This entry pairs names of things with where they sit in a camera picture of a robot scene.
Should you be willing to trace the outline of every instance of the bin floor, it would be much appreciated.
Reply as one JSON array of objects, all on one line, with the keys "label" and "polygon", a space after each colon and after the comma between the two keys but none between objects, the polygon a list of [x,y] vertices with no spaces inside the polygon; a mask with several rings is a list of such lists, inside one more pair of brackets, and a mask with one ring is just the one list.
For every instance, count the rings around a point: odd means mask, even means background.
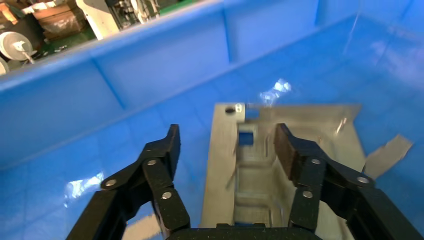
[{"label": "bin floor", "polygon": [[[424,47],[400,29],[360,17],[339,22],[66,146],[3,171],[3,240],[65,239],[106,176],[135,161],[145,143],[180,124],[175,187],[192,227],[200,223],[212,117],[217,102],[262,102],[284,79],[275,104],[362,104],[356,118],[365,154],[402,134],[405,159],[377,180],[424,234]],[[152,213],[140,209],[133,223]]]}]

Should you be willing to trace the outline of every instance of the machinery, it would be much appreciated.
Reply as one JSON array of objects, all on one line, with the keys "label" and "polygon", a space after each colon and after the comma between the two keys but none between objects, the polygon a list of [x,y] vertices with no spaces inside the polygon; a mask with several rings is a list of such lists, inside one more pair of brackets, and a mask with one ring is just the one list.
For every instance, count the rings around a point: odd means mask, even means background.
[{"label": "machinery", "polygon": [[158,18],[160,9],[181,0],[76,0],[98,40]]},{"label": "machinery", "polygon": [[[33,50],[33,46],[24,35],[6,31],[0,34],[0,53],[7,60],[26,61],[33,64],[35,61],[32,58],[37,51]],[[0,57],[0,75],[10,71],[8,63]]]},{"label": "machinery", "polygon": [[[269,113],[272,113],[268,109],[270,108],[265,108],[261,113],[266,118],[271,116]],[[336,113],[332,117],[344,110],[337,107],[330,108],[332,109],[336,110],[332,111]],[[216,110],[222,113],[221,116],[230,116],[237,120],[238,114],[244,113],[244,106],[238,103],[235,107],[217,107]],[[298,108],[284,109],[283,112],[286,114],[288,111],[296,111],[297,115],[304,117],[303,111]],[[323,111],[321,108],[312,114],[320,118],[332,112]],[[219,118],[219,115],[214,116],[214,124]],[[227,124],[220,125],[219,128],[212,127],[212,135],[214,130],[233,132],[226,128],[228,126]],[[350,127],[346,125],[343,128],[349,131]],[[316,141],[294,136],[285,123],[274,124],[270,133],[274,152],[268,152],[265,155],[275,154],[276,163],[281,167],[286,180],[296,187],[289,206],[288,221],[284,227],[267,226],[264,222],[252,222],[247,226],[222,222],[205,228],[191,228],[190,217],[173,185],[181,145],[179,127],[173,124],[165,138],[147,143],[134,163],[101,183],[102,190],[94,194],[67,239],[121,239],[126,222],[136,215],[140,206],[148,202],[151,202],[153,206],[162,235],[169,240],[320,240],[316,230],[321,202],[326,203],[334,214],[345,220],[344,224],[356,240],[424,239],[386,194],[374,187],[375,182],[372,178],[334,161]],[[217,153],[226,152],[227,145],[223,142]],[[209,176],[210,167],[214,166],[211,166],[209,162],[207,189],[208,182],[213,180]],[[222,178],[221,174],[214,179]]]}]

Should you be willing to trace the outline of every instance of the bin wall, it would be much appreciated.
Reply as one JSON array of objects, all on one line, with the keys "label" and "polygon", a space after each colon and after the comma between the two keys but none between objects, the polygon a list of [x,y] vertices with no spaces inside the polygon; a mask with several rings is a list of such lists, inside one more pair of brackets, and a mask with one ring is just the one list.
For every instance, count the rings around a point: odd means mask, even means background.
[{"label": "bin wall", "polygon": [[[382,7],[368,0],[361,10],[383,21],[402,15],[400,23],[421,31],[415,24],[421,1],[386,1]],[[211,0],[4,75],[0,168],[320,31],[359,6],[356,0]]]}]

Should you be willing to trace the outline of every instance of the blue plastic bin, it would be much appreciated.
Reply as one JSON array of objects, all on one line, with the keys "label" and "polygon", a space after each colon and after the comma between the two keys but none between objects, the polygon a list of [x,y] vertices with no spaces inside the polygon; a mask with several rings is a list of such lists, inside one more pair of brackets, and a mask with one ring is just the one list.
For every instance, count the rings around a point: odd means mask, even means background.
[{"label": "blue plastic bin", "polygon": [[377,186],[424,234],[423,11],[420,0],[209,0],[2,76],[0,239],[65,239],[96,183],[171,123],[175,185],[198,225],[213,105],[258,103],[279,78],[295,90],[279,104],[362,104],[365,154],[396,134],[414,143]]}]

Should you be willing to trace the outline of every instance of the bolt head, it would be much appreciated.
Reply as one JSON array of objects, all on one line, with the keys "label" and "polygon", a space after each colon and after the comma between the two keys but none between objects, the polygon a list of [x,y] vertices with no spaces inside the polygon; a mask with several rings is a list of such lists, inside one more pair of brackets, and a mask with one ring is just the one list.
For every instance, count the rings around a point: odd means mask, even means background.
[{"label": "bolt head", "polygon": [[156,160],[150,160],[147,162],[147,165],[152,166],[156,164]]},{"label": "bolt head", "polygon": [[369,182],[370,182],[368,179],[366,179],[365,177],[362,177],[362,176],[359,176],[359,177],[357,178],[357,180],[358,180],[359,182],[363,183],[363,184],[367,184],[367,183],[369,183]]},{"label": "bolt head", "polygon": [[312,159],[311,161],[313,164],[321,164],[321,161],[318,159]]},{"label": "bolt head", "polygon": [[164,192],[162,194],[162,199],[169,199],[172,196],[172,193],[170,193],[169,191]]},{"label": "bolt head", "polygon": [[113,186],[113,185],[115,185],[117,183],[117,181],[115,180],[115,179],[110,179],[109,181],[107,181],[106,182],[106,186],[107,187],[110,187],[110,186]]},{"label": "bolt head", "polygon": [[311,199],[314,195],[313,195],[313,194],[312,194],[312,192],[310,192],[310,191],[304,191],[304,192],[303,192],[303,196],[304,196],[305,198]]}]

